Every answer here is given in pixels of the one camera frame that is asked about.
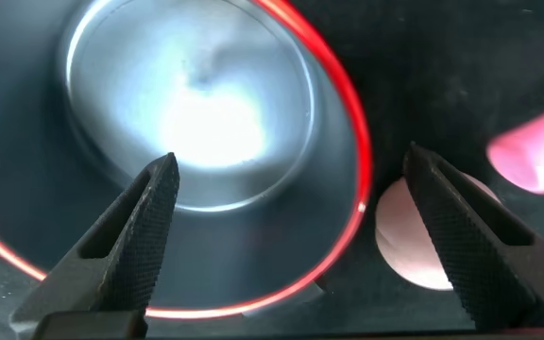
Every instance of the metal disc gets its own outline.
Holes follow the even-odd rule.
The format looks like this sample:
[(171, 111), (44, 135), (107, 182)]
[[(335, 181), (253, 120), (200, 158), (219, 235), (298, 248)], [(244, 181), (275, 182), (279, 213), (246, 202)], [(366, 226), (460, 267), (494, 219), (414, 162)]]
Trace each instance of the metal disc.
[(311, 72), (246, 4), (97, 0), (77, 21), (64, 61), (72, 116), (117, 180), (172, 151), (178, 207), (220, 212), (294, 177), (314, 139)]

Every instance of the black surface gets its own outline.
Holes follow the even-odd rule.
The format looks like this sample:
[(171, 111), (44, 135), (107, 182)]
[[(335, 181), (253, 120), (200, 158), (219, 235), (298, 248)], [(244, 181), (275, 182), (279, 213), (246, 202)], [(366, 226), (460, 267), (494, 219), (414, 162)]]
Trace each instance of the black surface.
[[(151, 320), (150, 333), (199, 336), (470, 328), (453, 293), (418, 288), (384, 263), (373, 241), (374, 202), (400, 176), (402, 156), (409, 142), (416, 141), (488, 184), (505, 206), (544, 235), (544, 196), (528, 194), (499, 178), (484, 155), (491, 137), (544, 111), (544, 0), (295, 3), (345, 63), (365, 105), (376, 162), (375, 197), (365, 222), (325, 277), (329, 293), (323, 298), (250, 318)], [(17, 89), (20, 96), (30, 91), (22, 84), (0, 81), (0, 86)], [(22, 119), (15, 117), (9, 124)], [(54, 145), (0, 144), (0, 148), (9, 147), (34, 147), (34, 152), (56, 157)], [(21, 161), (2, 162), (1, 179), (9, 183), (40, 180), (14, 172), (14, 162)], [(78, 166), (69, 163), (69, 172)], [(90, 180), (94, 186), (101, 185), (97, 177)], [(95, 206), (113, 199), (91, 198)], [(20, 219), (40, 208), (34, 198), (9, 201), (1, 194), (0, 205), (16, 206)], [(100, 213), (86, 212), (90, 202), (78, 204), (72, 195), (62, 198), (59, 206), (72, 210), (77, 219)], [(64, 223), (81, 222), (58, 221), (56, 212), (46, 213), (52, 223), (40, 228), (62, 231)], [(66, 240), (68, 235), (61, 232), (59, 237)], [(65, 249), (43, 251), (61, 254)], [(10, 287), (14, 297), (25, 294), (33, 284), (1, 264), (0, 282)], [(6, 332), (5, 315), (12, 309), (6, 302), (0, 297), (0, 334)]]

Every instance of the metal surface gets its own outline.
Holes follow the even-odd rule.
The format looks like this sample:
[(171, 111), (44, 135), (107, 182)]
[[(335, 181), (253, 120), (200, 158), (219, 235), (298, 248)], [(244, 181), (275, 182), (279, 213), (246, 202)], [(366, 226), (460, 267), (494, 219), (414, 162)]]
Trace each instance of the metal surface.
[[(60, 63), (60, 55), (67, 55), (60, 47), (69, 46), (63, 32), (76, 31), (90, 4), (0, 0), (0, 256), (39, 280), (122, 192), (86, 159), (98, 159), (98, 147), (68, 106), (77, 101), (68, 100)], [(345, 71), (290, 6), (278, 0), (240, 4), (255, 13), (276, 11), (258, 17), (268, 28), (291, 27), (271, 31), (296, 46), (292, 53), (302, 56), (310, 72), (303, 89), (319, 94), (313, 103), (320, 110), (303, 145), (307, 157), (262, 204), (177, 211), (147, 310), (151, 316), (235, 315), (281, 301), (332, 265), (365, 211), (371, 152)], [(119, 32), (139, 31), (136, 25)]]
[(220, 212), (277, 195), (306, 161), (311, 70), (248, 1), (96, 0), (69, 38), (72, 115), (121, 184), (173, 151), (178, 208)]

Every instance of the circular opening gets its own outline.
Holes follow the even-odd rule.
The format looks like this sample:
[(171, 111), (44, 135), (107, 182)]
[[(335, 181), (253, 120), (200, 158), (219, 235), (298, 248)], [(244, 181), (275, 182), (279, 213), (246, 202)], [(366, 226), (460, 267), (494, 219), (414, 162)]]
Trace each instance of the circular opening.
[[(273, 294), (238, 305), (209, 310), (193, 311), (150, 308), (147, 310), (147, 315), (149, 316), (166, 318), (205, 318), (235, 315), (256, 310), (287, 298), (314, 281), (331, 266), (353, 237), (365, 211), (372, 179), (371, 146), (367, 133), (366, 119), (360, 106), (357, 93), (353, 89), (348, 75), (343, 70), (330, 48), (289, 4), (281, 0), (259, 0), (254, 1), (254, 3), (259, 5), (262, 9), (265, 9), (280, 23), (286, 26), (310, 50), (335, 86), (336, 91), (348, 112), (357, 154), (355, 174), (356, 188), (348, 222), (344, 227), (343, 233), (332, 246), (331, 251), (314, 267), (314, 269), (299, 280), (285, 286)], [(42, 280), (45, 277), (45, 274), (41, 270), (17, 256), (1, 242), (0, 256), (35, 279)]]

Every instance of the textured plier grip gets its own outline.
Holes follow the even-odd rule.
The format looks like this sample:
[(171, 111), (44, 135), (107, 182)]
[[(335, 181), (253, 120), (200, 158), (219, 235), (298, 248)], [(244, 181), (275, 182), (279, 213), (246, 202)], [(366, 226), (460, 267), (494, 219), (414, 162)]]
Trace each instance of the textured plier grip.
[(404, 176), (480, 330), (544, 326), (544, 240), (438, 155), (411, 145)]

